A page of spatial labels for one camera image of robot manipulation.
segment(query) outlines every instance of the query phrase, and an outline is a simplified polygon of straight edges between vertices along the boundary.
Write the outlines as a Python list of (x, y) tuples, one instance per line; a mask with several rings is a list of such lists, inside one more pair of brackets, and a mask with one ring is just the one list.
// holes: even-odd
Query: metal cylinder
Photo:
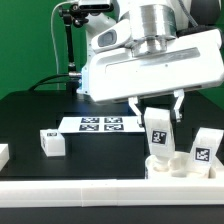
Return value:
[(166, 51), (166, 41), (176, 38), (175, 15), (168, 6), (140, 6), (122, 19), (130, 21), (132, 36), (126, 47), (132, 48), (134, 57)]

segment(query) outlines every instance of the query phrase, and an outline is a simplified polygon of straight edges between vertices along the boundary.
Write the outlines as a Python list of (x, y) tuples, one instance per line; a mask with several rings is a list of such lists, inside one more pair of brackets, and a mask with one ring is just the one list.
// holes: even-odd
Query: white object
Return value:
[(126, 48), (99, 53), (90, 63), (90, 95), (105, 101), (218, 86), (224, 79), (220, 46), (220, 33), (212, 30), (170, 40), (165, 53), (141, 58)]
[(223, 138), (223, 130), (200, 128), (186, 165), (188, 176), (208, 176), (212, 161)]
[(147, 107), (144, 114), (150, 154), (156, 158), (155, 169), (166, 171), (173, 158), (175, 143), (170, 122), (170, 111)]
[(0, 171), (9, 160), (8, 144), (0, 144)]
[(125, 117), (63, 117), (60, 133), (145, 132), (137, 116)]
[(40, 139), (46, 156), (65, 156), (65, 139), (58, 130), (40, 130)]
[(209, 179), (3, 181), (0, 207), (223, 205), (224, 167), (211, 168)]

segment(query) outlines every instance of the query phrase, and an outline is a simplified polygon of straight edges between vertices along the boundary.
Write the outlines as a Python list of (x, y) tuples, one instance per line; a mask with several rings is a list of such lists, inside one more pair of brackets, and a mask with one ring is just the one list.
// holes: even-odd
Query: cable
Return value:
[(57, 51), (57, 46), (56, 46), (55, 34), (54, 34), (54, 16), (55, 16), (55, 13), (56, 13), (56, 10), (58, 7), (60, 7), (62, 5), (66, 5), (66, 4), (71, 4), (71, 3), (72, 3), (72, 1), (67, 1), (67, 2), (61, 2), (61, 3), (57, 4), (54, 7), (52, 14), (51, 14), (51, 36), (52, 36), (53, 47), (54, 47), (57, 74), (59, 74), (60, 66), (59, 66), (58, 51)]
[(33, 90), (35, 90), (38, 86), (42, 86), (42, 85), (50, 85), (50, 84), (59, 84), (59, 83), (67, 83), (67, 81), (37, 83), (36, 85), (34, 85), (34, 86), (32, 86), (31, 88), (29, 88), (28, 91), (33, 91)]
[(46, 82), (46, 81), (49, 81), (49, 80), (52, 80), (52, 79), (61, 78), (61, 77), (68, 77), (68, 78), (71, 78), (72, 80), (75, 80), (77, 82), (79, 82), (79, 80), (80, 80), (80, 77), (79, 76), (77, 76), (77, 77), (70, 77), (68, 74), (52, 75), (52, 76), (49, 76), (47, 78), (41, 79), (35, 85), (31, 86), (28, 89), (28, 91), (33, 91), (33, 90), (36, 89), (36, 87), (38, 87), (40, 85), (45, 85), (45, 84), (58, 84), (58, 83), (66, 83), (66, 82), (68, 82), (68, 80), (67, 81)]
[(44, 83), (48, 80), (51, 80), (51, 79), (56, 79), (56, 78), (60, 78), (60, 77), (69, 77), (68, 74), (62, 74), (62, 75), (52, 75), (52, 76), (49, 76), (47, 78), (44, 78), (44, 79), (41, 79), (39, 82), (37, 82), (36, 84), (39, 84), (39, 83)]
[(182, 8), (184, 14), (187, 16), (187, 18), (189, 19), (189, 22), (192, 24), (193, 27), (198, 26), (197, 22), (194, 20), (194, 18), (191, 16), (191, 14), (187, 11), (184, 3), (182, 0), (178, 0), (180, 7)]

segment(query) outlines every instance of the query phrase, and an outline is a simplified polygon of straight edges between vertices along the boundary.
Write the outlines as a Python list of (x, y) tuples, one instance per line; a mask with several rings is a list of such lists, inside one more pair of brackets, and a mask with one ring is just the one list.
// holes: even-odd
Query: white block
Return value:
[(117, 206), (117, 181), (83, 181), (82, 206)]
[(40, 130), (40, 140), (46, 156), (65, 156), (65, 139), (58, 130)]
[(5, 166), (9, 160), (8, 144), (0, 144), (0, 170)]
[(151, 155), (172, 158), (175, 144), (170, 111), (147, 107), (144, 120)]
[(189, 175), (209, 174), (209, 169), (215, 158), (223, 138), (223, 130), (200, 128), (191, 148), (186, 170)]

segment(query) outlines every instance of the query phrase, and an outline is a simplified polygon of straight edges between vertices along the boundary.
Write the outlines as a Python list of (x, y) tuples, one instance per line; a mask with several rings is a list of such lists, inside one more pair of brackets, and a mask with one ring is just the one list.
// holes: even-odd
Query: black pole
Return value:
[(73, 40), (72, 40), (72, 17), (69, 13), (69, 10), (60, 8), (60, 16), (63, 18), (65, 30), (66, 30), (66, 39), (67, 39), (67, 50), (68, 50), (68, 72), (75, 72), (75, 60), (73, 52)]

